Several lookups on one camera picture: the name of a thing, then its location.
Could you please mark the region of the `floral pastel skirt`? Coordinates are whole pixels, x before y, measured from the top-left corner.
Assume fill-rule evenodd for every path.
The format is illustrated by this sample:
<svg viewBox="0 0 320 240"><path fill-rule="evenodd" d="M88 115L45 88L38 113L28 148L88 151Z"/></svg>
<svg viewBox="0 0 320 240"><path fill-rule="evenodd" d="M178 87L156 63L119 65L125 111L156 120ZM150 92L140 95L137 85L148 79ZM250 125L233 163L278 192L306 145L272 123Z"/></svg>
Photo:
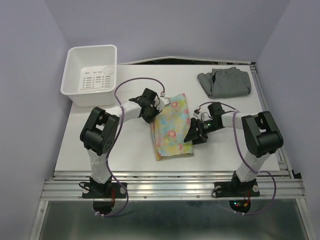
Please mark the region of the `floral pastel skirt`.
<svg viewBox="0 0 320 240"><path fill-rule="evenodd" d="M184 93L169 98L169 105L151 123L157 161L188 157L194 154L191 141L184 142L191 118Z"/></svg>

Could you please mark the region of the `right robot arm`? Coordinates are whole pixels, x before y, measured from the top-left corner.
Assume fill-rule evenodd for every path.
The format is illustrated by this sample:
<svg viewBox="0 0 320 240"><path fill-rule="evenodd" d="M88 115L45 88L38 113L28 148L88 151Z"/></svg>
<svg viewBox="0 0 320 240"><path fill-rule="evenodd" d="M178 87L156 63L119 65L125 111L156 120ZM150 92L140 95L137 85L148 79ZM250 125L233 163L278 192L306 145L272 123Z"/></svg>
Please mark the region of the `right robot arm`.
<svg viewBox="0 0 320 240"><path fill-rule="evenodd" d="M245 114L232 108L231 111L223 109L221 102L206 102L209 119L203 120L198 107L190 120L189 130L184 142L202 144L208 139L208 134L231 128L235 146L241 165L233 172L231 181L215 185L217 196L232 193L242 195L244 192L258 193L257 176L263 173L261 169L265 161L284 144L283 136L269 111L257 114Z"/></svg>

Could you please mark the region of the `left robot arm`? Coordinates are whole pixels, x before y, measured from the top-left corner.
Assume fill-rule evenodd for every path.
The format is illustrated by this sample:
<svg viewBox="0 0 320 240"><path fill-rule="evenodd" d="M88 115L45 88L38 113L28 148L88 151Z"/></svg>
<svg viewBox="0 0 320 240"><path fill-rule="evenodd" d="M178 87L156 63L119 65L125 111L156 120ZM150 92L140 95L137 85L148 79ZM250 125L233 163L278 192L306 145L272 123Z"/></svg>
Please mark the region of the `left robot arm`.
<svg viewBox="0 0 320 240"><path fill-rule="evenodd" d="M108 196L111 193L112 175L107 168L107 159L122 125L138 118L150 124L169 103L163 94L158 95L146 88L142 95L130 98L119 106L92 109L79 137L87 150L91 167L89 183L82 183L81 187L100 197Z"/></svg>

